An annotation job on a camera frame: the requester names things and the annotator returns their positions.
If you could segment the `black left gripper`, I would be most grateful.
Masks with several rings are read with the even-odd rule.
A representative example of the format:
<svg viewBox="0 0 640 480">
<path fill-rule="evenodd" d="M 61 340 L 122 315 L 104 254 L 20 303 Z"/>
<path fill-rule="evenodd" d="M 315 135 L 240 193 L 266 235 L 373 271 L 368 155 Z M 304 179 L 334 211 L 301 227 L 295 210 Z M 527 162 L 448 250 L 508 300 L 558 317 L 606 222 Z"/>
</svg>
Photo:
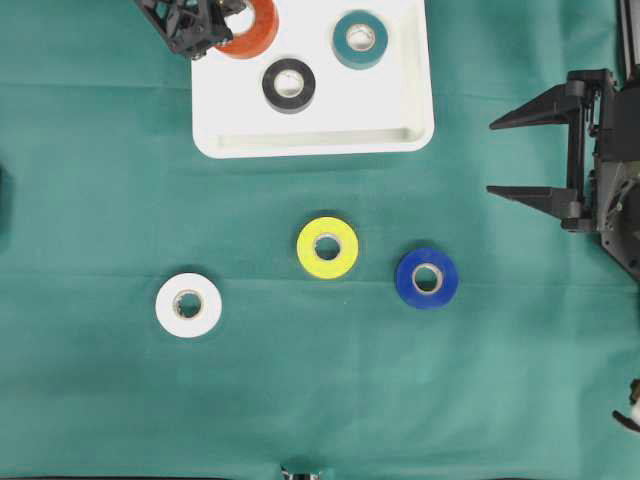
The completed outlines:
<svg viewBox="0 0 640 480">
<path fill-rule="evenodd" d="M 135 5 L 169 50 L 200 59 L 213 47 L 233 40 L 226 18 L 247 8 L 242 0 L 135 0 Z"/>
</svg>

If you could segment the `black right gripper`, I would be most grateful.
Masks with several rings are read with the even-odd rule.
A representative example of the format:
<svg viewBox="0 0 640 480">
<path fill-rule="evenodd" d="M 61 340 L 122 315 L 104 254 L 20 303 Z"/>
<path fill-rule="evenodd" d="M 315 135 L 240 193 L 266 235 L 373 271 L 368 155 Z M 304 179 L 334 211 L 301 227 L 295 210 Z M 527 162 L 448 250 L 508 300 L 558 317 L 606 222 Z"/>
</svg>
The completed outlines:
<svg viewBox="0 0 640 480">
<path fill-rule="evenodd" d="M 572 71 L 491 130 L 569 125 L 567 188 L 487 186 L 488 193 L 562 221 L 570 231 L 597 232 L 595 170 L 602 162 L 639 162 L 639 83 L 617 87 L 612 73 Z"/>
</svg>

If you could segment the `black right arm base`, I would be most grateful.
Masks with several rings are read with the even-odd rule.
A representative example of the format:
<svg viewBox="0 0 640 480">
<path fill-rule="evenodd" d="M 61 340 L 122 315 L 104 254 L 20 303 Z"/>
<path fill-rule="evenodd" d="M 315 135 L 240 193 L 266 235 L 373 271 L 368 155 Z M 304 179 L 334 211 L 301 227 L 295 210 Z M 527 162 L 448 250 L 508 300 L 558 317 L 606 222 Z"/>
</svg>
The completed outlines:
<svg viewBox="0 0 640 480">
<path fill-rule="evenodd" d="M 639 282 L 639 162 L 602 162 L 595 179 L 601 246 Z"/>
</svg>

